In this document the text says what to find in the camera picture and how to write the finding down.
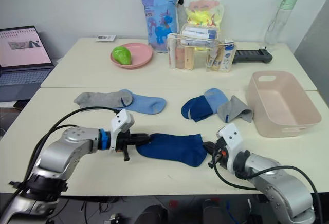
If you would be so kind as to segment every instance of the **pink plastic basket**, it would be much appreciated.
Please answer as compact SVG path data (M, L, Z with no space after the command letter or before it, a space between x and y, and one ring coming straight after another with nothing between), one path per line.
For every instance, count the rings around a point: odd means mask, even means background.
M292 137L319 123L321 115L289 72L259 71L246 92L253 120L264 137Z

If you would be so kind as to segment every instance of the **basket handle hole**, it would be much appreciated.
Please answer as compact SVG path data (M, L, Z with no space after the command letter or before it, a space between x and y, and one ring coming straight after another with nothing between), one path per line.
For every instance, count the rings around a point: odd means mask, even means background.
M271 82L274 81L277 77L276 76L260 76L258 78L259 82Z

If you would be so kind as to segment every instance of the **clear plastic organizer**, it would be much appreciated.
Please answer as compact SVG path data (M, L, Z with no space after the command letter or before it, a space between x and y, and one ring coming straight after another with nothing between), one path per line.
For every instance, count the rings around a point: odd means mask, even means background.
M171 68L193 70L197 56L205 58L202 66L206 67L206 71L218 72L230 71L236 52L233 40L218 42L217 27L193 24L184 24L180 34L169 34L167 48ZM196 55L196 51L206 54Z
M217 54L217 40L204 40L170 33L167 37L170 68L194 69L194 55L196 50L206 51L206 62L209 55Z

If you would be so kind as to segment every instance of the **green bottle cap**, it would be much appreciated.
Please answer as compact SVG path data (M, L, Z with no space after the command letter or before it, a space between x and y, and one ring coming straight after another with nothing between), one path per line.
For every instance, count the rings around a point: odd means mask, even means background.
M292 10L297 0L281 0L280 8L284 10Z

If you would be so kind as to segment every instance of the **blue packaged bag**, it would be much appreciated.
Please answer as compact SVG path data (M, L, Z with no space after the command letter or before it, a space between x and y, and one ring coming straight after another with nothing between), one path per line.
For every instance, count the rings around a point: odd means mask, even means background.
M157 52L167 52L167 35L177 33L178 0L142 0L149 34L149 44Z

